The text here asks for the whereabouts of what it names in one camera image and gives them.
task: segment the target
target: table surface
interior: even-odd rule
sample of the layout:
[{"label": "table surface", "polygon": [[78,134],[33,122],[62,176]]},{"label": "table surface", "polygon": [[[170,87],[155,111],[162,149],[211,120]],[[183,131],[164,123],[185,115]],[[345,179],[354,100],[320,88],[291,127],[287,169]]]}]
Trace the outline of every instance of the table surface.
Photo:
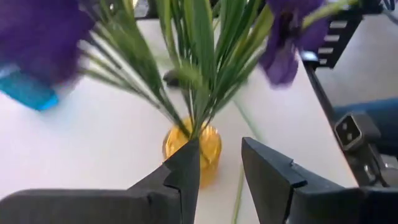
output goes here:
[{"label": "table surface", "polygon": [[[151,47],[164,53],[158,23],[139,26]],[[169,93],[186,114],[178,92]],[[171,127],[139,97],[87,78],[43,113],[4,95],[0,105],[0,198],[31,188],[126,189],[161,164]],[[230,223],[244,136],[257,136],[337,184],[357,186],[302,65],[288,88],[272,88],[257,68],[212,125],[223,151],[215,183],[200,190],[195,223]],[[246,183],[238,223],[259,223]]]}]

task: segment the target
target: purple flower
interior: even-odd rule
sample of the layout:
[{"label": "purple flower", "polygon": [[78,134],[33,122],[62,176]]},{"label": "purple flower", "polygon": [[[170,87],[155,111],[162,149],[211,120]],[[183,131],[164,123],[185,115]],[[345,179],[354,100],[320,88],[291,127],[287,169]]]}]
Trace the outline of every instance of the purple flower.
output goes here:
[{"label": "purple flower", "polygon": [[76,74],[77,43],[94,22],[78,0],[0,0],[0,64],[53,85]]},{"label": "purple flower", "polygon": [[317,50],[328,32],[327,18],[302,30],[303,18],[322,6],[324,0],[267,0],[274,23],[266,51],[259,63],[273,85],[289,84],[298,68],[295,52]]}]

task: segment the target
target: blue bottle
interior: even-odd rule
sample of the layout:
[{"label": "blue bottle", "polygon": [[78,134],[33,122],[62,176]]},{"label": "blue bottle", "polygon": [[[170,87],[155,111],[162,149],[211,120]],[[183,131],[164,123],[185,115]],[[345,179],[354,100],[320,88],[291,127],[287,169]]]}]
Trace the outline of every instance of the blue bottle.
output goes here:
[{"label": "blue bottle", "polygon": [[34,110],[42,111],[58,104],[56,91],[24,74],[16,65],[0,65],[0,91]]}]

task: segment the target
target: floor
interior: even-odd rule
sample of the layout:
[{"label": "floor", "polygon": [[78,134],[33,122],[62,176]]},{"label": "floor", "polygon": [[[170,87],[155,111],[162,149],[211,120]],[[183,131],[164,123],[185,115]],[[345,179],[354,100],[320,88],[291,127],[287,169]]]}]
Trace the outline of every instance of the floor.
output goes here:
[{"label": "floor", "polygon": [[398,26],[365,17],[335,69],[317,75],[333,106],[398,97]]}]

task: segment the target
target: blue object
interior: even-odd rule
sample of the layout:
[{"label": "blue object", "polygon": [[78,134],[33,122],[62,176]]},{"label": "blue object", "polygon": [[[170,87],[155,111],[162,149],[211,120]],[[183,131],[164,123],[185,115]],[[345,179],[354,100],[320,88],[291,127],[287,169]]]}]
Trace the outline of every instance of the blue object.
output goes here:
[{"label": "blue object", "polygon": [[0,90],[12,99],[35,110],[46,110],[58,104],[51,86],[23,74],[15,65],[0,67]]},{"label": "blue object", "polygon": [[335,108],[335,121],[349,112],[366,112],[379,128],[380,140],[375,145],[382,154],[398,156],[398,98]]}]

